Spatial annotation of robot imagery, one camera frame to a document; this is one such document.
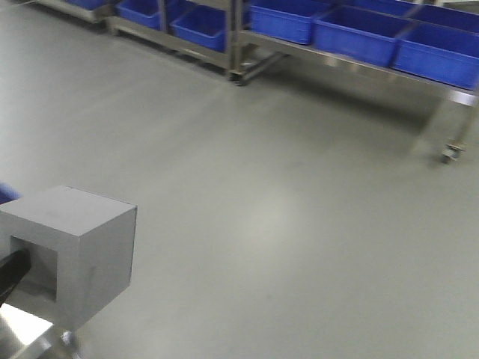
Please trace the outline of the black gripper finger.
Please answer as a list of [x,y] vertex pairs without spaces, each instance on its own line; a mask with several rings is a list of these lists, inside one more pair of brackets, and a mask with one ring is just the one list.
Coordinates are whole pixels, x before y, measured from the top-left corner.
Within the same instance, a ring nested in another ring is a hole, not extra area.
[[31,254],[28,249],[14,251],[1,260],[1,301],[2,306],[20,281],[31,270]]

